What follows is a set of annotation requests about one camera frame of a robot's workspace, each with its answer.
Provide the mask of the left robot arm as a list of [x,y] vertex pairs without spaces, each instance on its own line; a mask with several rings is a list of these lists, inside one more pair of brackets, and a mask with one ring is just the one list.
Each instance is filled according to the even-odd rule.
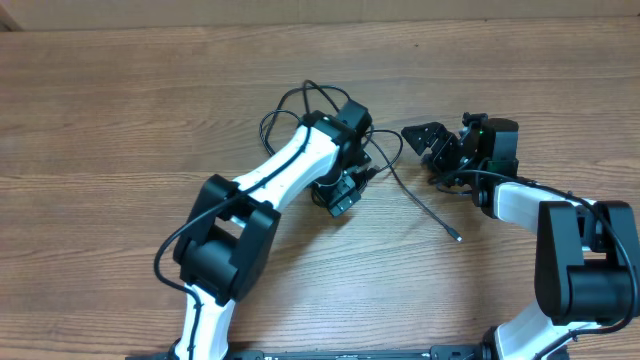
[[334,116],[314,111],[255,170],[233,180],[214,175],[203,184],[172,237],[187,312],[169,358],[226,356],[235,305],[262,274],[284,209],[305,190],[333,217],[360,200],[374,172],[363,144],[371,126],[368,109],[353,100]]

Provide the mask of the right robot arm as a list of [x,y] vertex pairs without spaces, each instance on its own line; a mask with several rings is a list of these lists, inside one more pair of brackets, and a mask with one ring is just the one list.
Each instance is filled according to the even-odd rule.
[[639,315],[639,237],[631,206],[594,201],[518,174],[519,125],[466,113],[401,135],[431,171],[430,184],[468,195],[490,218],[536,237],[535,298],[477,345],[434,345],[432,359],[566,359],[582,335],[618,332]]

